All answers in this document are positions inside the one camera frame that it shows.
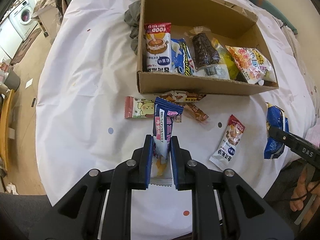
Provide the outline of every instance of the floor mat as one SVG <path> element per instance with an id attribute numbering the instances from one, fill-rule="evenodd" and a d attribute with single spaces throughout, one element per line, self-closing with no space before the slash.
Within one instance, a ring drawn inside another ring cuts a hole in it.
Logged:
<path id="1" fill-rule="evenodd" d="M 37 28 L 29 35 L 29 37 L 23 43 L 21 43 L 16 54 L 10 62 L 11 65 L 17 64 L 23 59 L 24 55 L 26 54 L 31 44 L 35 41 L 36 37 L 39 35 L 40 32 L 41 29 Z"/>

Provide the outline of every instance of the open cardboard box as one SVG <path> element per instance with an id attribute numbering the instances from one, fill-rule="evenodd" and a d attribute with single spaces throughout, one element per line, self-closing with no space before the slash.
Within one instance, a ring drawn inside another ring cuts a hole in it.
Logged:
<path id="1" fill-rule="evenodd" d="M 141 0 L 138 41 L 137 86 L 142 94 L 183 90 L 206 94 L 254 95 L 277 89 L 278 83 L 263 86 L 233 80 L 185 76 L 146 70 L 145 23 L 171 22 L 172 30 L 206 26 L 223 45 L 257 48 L 273 65 L 268 47 L 256 24 L 257 16 L 224 0 Z"/>

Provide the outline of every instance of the trash can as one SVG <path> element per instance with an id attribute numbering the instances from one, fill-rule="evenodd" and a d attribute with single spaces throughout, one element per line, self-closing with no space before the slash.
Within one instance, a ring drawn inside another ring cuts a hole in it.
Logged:
<path id="1" fill-rule="evenodd" d="M 20 86 L 20 78 L 18 75 L 13 71 L 12 68 L 9 68 L 8 76 L 3 82 L 9 89 L 13 89 L 16 91 Z"/>

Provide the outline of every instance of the blue wafer package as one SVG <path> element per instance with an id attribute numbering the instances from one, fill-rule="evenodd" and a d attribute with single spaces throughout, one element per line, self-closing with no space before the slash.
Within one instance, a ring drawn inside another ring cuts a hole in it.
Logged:
<path id="1" fill-rule="evenodd" d="M 170 139 L 174 117 L 181 115 L 183 106 L 157 97 L 154 104 L 153 155 L 151 165 L 151 184 L 171 186 Z"/>
<path id="2" fill-rule="evenodd" d="M 192 76 L 195 65 L 190 56 L 185 39 L 171 39 L 172 68 L 175 73 Z"/>
<path id="3" fill-rule="evenodd" d="M 285 117 L 284 111 L 277 106 L 268 104 L 267 112 L 267 134 L 270 126 L 275 126 L 283 131 L 289 132 L 288 118 Z M 284 144 L 276 139 L 268 137 L 266 148 L 264 149 L 265 159 L 277 159 L 284 151 Z"/>

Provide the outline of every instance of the cable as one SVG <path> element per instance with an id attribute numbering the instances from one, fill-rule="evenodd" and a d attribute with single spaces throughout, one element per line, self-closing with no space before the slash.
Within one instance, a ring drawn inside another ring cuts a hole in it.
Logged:
<path id="1" fill-rule="evenodd" d="M 318 183 L 309 191 L 307 190 L 307 192 L 312 192 L 316 189 L 316 187 L 318 187 L 320 185 L 320 181 L 318 181 Z M 303 199 L 304 197 L 307 196 L 307 194 L 301 196 L 301 197 L 297 197 L 297 198 L 287 198 L 287 199 L 281 199 L 281 200 L 277 200 L 277 201 L 271 201 L 271 202 L 280 202 L 280 201 L 297 201 L 297 200 L 301 200 Z"/>

